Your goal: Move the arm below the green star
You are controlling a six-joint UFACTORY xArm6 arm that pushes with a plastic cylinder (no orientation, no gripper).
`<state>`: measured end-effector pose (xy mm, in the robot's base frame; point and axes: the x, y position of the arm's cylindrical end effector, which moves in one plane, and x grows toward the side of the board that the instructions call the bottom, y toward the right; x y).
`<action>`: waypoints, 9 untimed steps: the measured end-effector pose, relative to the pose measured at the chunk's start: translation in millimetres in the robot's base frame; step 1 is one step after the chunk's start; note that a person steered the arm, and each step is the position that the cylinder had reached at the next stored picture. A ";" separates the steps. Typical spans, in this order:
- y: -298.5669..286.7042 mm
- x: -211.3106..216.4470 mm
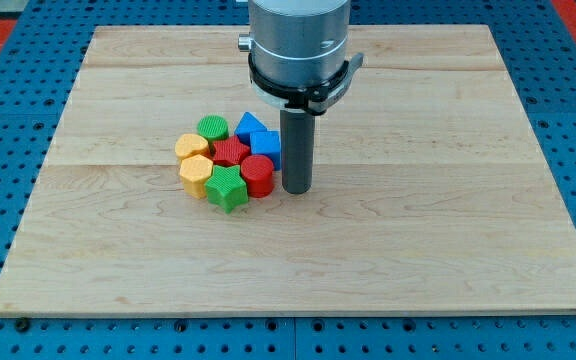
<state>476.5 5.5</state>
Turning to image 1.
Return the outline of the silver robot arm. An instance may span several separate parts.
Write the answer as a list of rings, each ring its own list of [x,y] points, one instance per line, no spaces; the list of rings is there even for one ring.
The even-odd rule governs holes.
[[[349,0],[251,0],[250,29],[238,38],[253,68],[287,87],[317,86],[345,61]]]

